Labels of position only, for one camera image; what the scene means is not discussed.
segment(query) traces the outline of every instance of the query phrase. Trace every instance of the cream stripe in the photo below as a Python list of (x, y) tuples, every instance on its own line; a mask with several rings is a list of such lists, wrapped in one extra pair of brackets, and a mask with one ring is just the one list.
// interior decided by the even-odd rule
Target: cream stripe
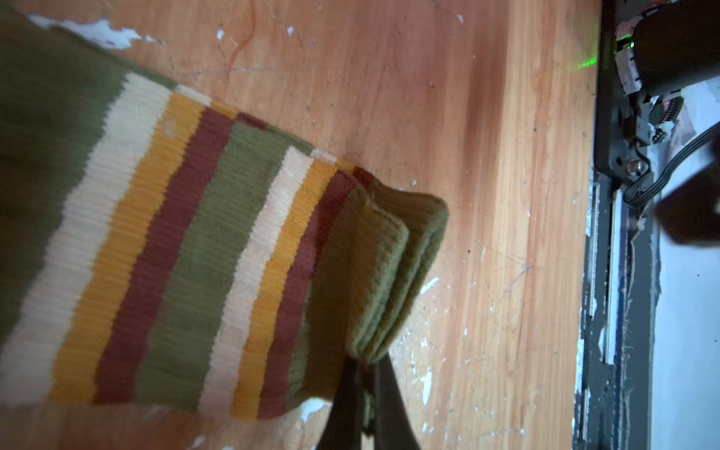
[(55, 358), (50, 400), (88, 403), (95, 398), (95, 372), (130, 287), (132, 268), (205, 110), (184, 95), (170, 96), (147, 154), (135, 168), (125, 196), (115, 205), (110, 231), (95, 258), (92, 280), (75, 308), (73, 326)]
[(337, 156), (331, 155), (331, 154), (329, 154), (328, 152), (326, 152), (326, 151), (324, 151), (324, 150), (321, 150), (321, 149), (319, 149), (319, 148), (316, 148), (315, 150), (313, 150), (312, 153), (310, 154), (310, 156), (312, 156), (312, 157), (315, 158), (315, 159), (319, 159), (319, 160), (321, 160), (321, 161), (325, 161), (325, 162), (328, 163), (328, 164), (333, 164), (333, 165), (334, 165), (335, 163), (338, 162), (338, 157), (337, 157)]
[(23, 299), (20, 319), (0, 356), (0, 402), (42, 401), (53, 386), (53, 363), (92, 277), (93, 263), (171, 92), (129, 73), (110, 106), (104, 134), (85, 176), (63, 204), (60, 227), (45, 249), (44, 266)]
[(248, 340), (253, 306), (260, 292), (265, 266), (275, 250), (295, 194), (311, 165), (312, 158), (290, 147), (255, 219), (248, 244), (238, 259), (235, 279), (228, 292), (220, 330), (212, 348), (210, 370), (205, 376), (199, 401), (202, 414), (213, 417), (230, 414), (240, 358)]
[(183, 86), (182, 84), (178, 84), (178, 86), (175, 88), (175, 92), (200, 103), (204, 107), (209, 107), (212, 103), (212, 99), (207, 95), (200, 94), (195, 89)]

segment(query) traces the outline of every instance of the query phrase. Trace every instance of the maroon stripe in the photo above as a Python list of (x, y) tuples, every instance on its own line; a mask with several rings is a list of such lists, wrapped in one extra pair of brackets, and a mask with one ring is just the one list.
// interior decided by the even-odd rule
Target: maroon stripe
[(265, 366), (265, 381), (258, 418), (277, 417), (287, 409), (292, 351), (297, 345), (310, 281), (318, 267), (318, 260), (323, 246), (328, 241), (330, 229), (345, 199), (356, 186), (348, 174), (336, 172), (325, 188), (325, 193), (312, 212), (305, 233), (300, 238), (300, 246), (287, 273), (282, 301), (277, 312), (275, 334)]
[(239, 122), (250, 125), (251, 127), (258, 128), (260, 130), (265, 130), (268, 127), (267, 122), (264, 122), (264, 121), (258, 119), (257, 117), (253, 117), (253, 116), (249, 115), (247, 112), (238, 113), (237, 119)]
[(371, 174), (362, 167), (356, 167), (353, 170), (353, 176), (355, 177), (355, 179), (357, 179), (357, 181), (360, 181), (360, 184), (365, 187), (370, 186), (372, 182), (376, 179), (375, 175)]
[(130, 287), (112, 325), (112, 334), (95, 374), (97, 403), (132, 399), (135, 374), (145, 357), (147, 337), (163, 300), (185, 231), (215, 175), (230, 140), (233, 120), (207, 108), (184, 160), (168, 184), (163, 206), (153, 217), (148, 237), (130, 276)]

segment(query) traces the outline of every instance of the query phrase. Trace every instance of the yellow stripe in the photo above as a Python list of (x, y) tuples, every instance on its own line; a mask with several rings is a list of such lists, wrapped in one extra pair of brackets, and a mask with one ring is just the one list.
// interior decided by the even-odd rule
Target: yellow stripe
[(342, 170), (343, 172), (347, 172), (352, 175), (353, 170), (355, 170), (355, 165), (352, 164), (350, 161), (340, 159), (338, 158), (338, 162), (335, 163), (335, 166)]
[(239, 109), (235, 109), (233, 107), (230, 107), (222, 102), (219, 102), (217, 100), (213, 100), (210, 104), (210, 107), (213, 108), (215, 111), (219, 112), (220, 114), (229, 117), (230, 119), (235, 120), (238, 117), (238, 113), (240, 112)]
[(204, 107), (173, 93), (158, 121), (150, 149), (117, 203), (110, 232), (98, 253), (93, 277), (78, 303), (73, 327), (55, 360), (50, 398), (91, 402), (95, 370), (112, 332), (135, 261), (148, 228), (165, 199), (170, 178), (180, 167), (188, 141), (197, 130)]
[(258, 298), (253, 306), (248, 341), (240, 360), (240, 381), (235, 390), (232, 415), (240, 419), (255, 419), (265, 378), (265, 364), (275, 334), (277, 310), (287, 272), (295, 260), (300, 238), (310, 221), (325, 188), (337, 168), (322, 161), (314, 161), (290, 207), (282, 225), (280, 237), (263, 273)]

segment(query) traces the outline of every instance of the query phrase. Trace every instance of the scratch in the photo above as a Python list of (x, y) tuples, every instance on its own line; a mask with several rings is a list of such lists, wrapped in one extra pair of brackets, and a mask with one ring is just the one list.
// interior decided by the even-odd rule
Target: scratch
[(528, 270), (530, 270), (530, 269), (532, 269), (532, 268), (533, 268), (533, 266), (527, 266), (526, 268), (524, 268), (523, 271), (520, 272), (520, 274), (519, 274), (518, 276), (516, 276), (513, 281), (510, 282), (510, 284), (508, 284), (508, 287), (505, 288), (505, 294), (509, 294), (510, 292), (512, 292), (512, 291), (513, 291), (513, 285), (514, 285), (515, 283), (517, 283), (518, 280), (519, 280), (524, 274), (528, 273)]
[(508, 428), (507, 430), (493, 431), (493, 432), (491, 432), (491, 433), (479, 434), (477, 437), (478, 437), (478, 438), (494, 437), (494, 436), (499, 436), (499, 435), (501, 435), (501, 434), (507, 434), (507, 433), (520, 433), (520, 434), (523, 434), (523, 433), (524, 433), (524, 428), (521, 429), (521, 430), (518, 430), (517, 428)]
[(227, 80), (225, 80), (228, 85), (230, 85), (230, 72), (231, 72), (230, 69), (232, 69), (232, 67), (235, 65), (235, 59), (238, 57), (239, 52), (253, 40), (253, 37), (255, 37), (255, 22), (256, 22), (255, 1), (250, 0), (250, 35), (247, 36), (244, 40), (242, 40), (240, 42), (240, 44), (230, 54), (230, 58), (228, 59), (228, 64), (227, 64), (228, 71), (225, 72), (228, 75)]
[(275, 69), (270, 67), (202, 68), (198, 71), (176, 73), (176, 75), (202, 75), (204, 73), (228, 72), (275, 72)]
[(523, 263), (522, 261), (520, 261), (521, 259), (523, 259), (523, 258), (521, 258), (520, 256), (513, 255), (513, 256), (515, 256), (515, 258), (517, 258), (517, 259), (515, 259), (515, 258), (512, 258), (512, 257), (510, 257), (510, 256), (508, 256), (508, 255), (505, 255), (504, 253), (501, 253), (501, 252), (495, 250), (493, 247), (487, 247), (487, 248), (489, 248), (490, 250), (496, 252), (498, 255), (502, 256), (503, 258), (509, 259), (510, 261), (512, 261), (512, 262), (515, 263), (515, 264), (518, 264), (518, 265), (523, 266), (523, 267), (525, 266), (525, 263)]
[(116, 12), (116, 11), (117, 11), (117, 9), (115, 8), (115, 6), (114, 6), (113, 4), (111, 4), (108, 0), (100, 0), (100, 3), (104, 4), (105, 6), (107, 6), (107, 7), (108, 7), (109, 9), (111, 9), (113, 12)]

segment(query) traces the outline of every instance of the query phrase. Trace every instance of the wooden surface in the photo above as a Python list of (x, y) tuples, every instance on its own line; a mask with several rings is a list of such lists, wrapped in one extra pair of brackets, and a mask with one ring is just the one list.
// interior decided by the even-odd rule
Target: wooden surface
[[(162, 40), (122, 54), (443, 197), (439, 281), (391, 351), (421, 446), (571, 446), (595, 89), (595, 68), (579, 66), (595, 55), (599, 0), (14, 4)], [(202, 449), (309, 449), (328, 408), (299, 414), (53, 406), (3, 411), (0, 436), (16, 449), (187, 449), (198, 436)]]

